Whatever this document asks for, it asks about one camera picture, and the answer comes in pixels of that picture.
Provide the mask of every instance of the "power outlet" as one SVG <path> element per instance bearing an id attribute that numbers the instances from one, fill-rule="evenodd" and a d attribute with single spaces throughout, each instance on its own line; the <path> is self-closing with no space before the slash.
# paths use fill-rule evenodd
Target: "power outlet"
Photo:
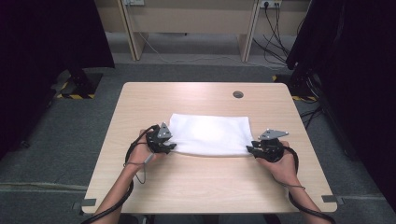
<path id="1" fill-rule="evenodd" d="M 143 6 L 145 0 L 123 0 L 125 6 Z"/>
<path id="2" fill-rule="evenodd" d="M 262 5 L 260 7 L 264 7 L 265 8 L 265 3 L 268 3 L 268 8 L 276 8 L 276 7 L 280 7 L 280 5 L 282 4 L 282 0 L 262 0 Z"/>

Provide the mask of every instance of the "table top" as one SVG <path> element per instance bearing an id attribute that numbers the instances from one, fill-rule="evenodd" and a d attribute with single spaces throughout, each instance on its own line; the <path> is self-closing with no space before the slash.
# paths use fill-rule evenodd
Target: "table top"
<path id="1" fill-rule="evenodd" d="M 235 98 L 241 91 L 244 96 Z M 108 127 L 83 206 L 93 213 L 122 170 L 125 153 L 141 129 L 165 121 L 172 114 L 248 117 L 252 136 L 267 128 L 290 134 L 299 155 L 298 177 L 323 212 L 336 210 L 325 203 L 332 195 L 288 88 L 280 83 L 126 83 Z M 122 207 L 133 214 L 284 213 L 297 209 L 287 191 L 250 157 L 208 158 L 169 153 L 147 166 L 144 185 L 134 178 L 134 191 Z"/>

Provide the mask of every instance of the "white towel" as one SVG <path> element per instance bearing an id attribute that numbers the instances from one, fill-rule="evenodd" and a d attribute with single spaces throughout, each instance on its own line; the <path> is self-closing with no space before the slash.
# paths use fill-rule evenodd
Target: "white towel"
<path id="1" fill-rule="evenodd" d="M 248 117 L 173 114 L 169 130 L 177 144 L 173 151 L 194 156 L 248 156 L 253 140 Z"/>

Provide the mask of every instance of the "black curtain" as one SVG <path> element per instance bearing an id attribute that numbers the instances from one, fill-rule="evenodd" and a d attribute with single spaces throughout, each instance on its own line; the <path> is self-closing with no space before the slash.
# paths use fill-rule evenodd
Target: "black curtain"
<path id="1" fill-rule="evenodd" d="M 32 129 L 57 76 L 88 67 L 114 67 L 93 0 L 0 2 L 0 158 Z"/>
<path id="2" fill-rule="evenodd" d="M 294 79 L 318 75 L 336 125 L 396 211 L 393 9 L 389 0 L 312 0 L 287 62 L 298 63 Z"/>

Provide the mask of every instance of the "metal bracket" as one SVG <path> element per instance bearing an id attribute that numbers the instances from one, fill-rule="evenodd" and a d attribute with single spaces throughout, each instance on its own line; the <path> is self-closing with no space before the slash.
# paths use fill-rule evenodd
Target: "metal bracket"
<path id="1" fill-rule="evenodd" d="M 259 136 L 260 140 L 271 140 L 278 137 L 289 135 L 288 132 L 281 132 L 277 130 L 267 129 L 262 135 Z"/>
<path id="2" fill-rule="evenodd" d="M 168 126 L 166 126 L 166 124 L 163 122 L 163 124 L 161 124 L 161 128 L 158 131 L 157 134 L 158 138 L 171 138 L 172 134 L 171 131 L 169 131 Z"/>
<path id="3" fill-rule="evenodd" d="M 95 206 L 96 204 L 96 199 L 84 199 L 81 202 L 81 206 L 85 207 L 85 206 Z"/>
<path id="4" fill-rule="evenodd" d="M 324 203 L 337 203 L 338 205 L 345 204 L 345 201 L 342 197 L 335 195 L 322 195 L 322 200 Z"/>

